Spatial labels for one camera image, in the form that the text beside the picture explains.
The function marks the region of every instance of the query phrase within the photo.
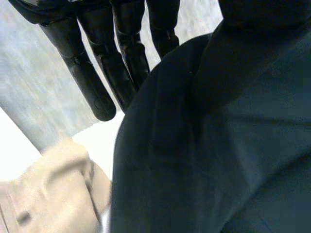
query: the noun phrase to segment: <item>black clothing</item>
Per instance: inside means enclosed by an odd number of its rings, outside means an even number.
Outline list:
[[[251,16],[259,1],[223,2],[216,31],[165,56],[125,115],[113,233],[309,231],[311,1],[260,1],[282,25]]]

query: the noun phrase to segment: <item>gray surface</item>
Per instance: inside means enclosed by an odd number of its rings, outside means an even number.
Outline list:
[[[221,19],[216,0],[181,0],[176,34],[184,43],[211,32]],[[153,68],[159,57],[147,10],[141,39]],[[84,34],[83,40],[91,54]],[[93,55],[90,58],[104,80]],[[57,50],[7,0],[0,0],[0,78],[1,107],[39,150],[97,122]]]

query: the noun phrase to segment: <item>white surface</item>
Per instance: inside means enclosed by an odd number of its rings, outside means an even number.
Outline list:
[[[0,108],[0,182],[19,177],[41,154]]]

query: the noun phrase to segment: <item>beige coat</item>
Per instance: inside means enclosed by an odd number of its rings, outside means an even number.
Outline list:
[[[96,233],[110,186],[85,148],[65,140],[19,179],[0,183],[0,233]]]

